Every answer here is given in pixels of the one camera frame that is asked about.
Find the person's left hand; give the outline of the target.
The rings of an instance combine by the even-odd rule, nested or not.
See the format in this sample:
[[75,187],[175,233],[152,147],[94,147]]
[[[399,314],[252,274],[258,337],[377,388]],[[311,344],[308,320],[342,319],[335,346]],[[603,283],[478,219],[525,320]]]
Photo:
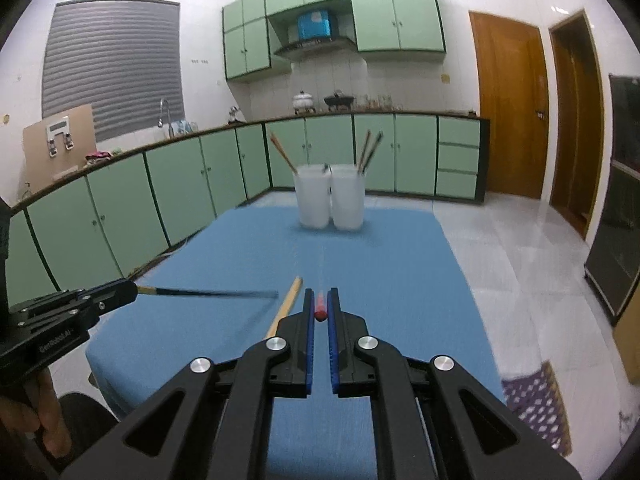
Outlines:
[[24,390],[29,394],[32,406],[22,401],[1,398],[2,425],[11,436],[42,429],[46,450],[54,458],[66,456],[72,448],[72,439],[64,422],[49,370],[44,368],[25,385]]

